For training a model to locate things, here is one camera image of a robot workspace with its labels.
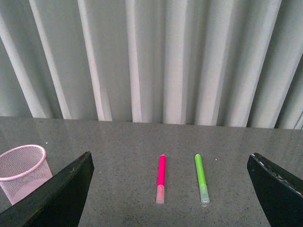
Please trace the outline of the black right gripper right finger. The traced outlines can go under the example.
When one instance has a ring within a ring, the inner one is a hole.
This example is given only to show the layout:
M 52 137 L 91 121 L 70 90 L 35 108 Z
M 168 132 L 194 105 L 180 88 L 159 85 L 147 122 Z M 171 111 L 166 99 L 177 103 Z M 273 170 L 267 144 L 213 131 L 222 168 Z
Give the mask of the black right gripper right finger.
M 303 181 L 259 153 L 247 162 L 259 203 L 272 227 L 303 225 Z

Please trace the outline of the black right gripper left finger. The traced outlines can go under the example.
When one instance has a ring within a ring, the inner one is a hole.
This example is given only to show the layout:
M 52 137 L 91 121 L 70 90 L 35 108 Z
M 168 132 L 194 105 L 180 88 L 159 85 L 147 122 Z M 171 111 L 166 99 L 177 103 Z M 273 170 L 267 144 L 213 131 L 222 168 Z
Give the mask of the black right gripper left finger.
M 46 183 L 0 215 L 2 227 L 76 227 L 94 172 L 85 152 Z

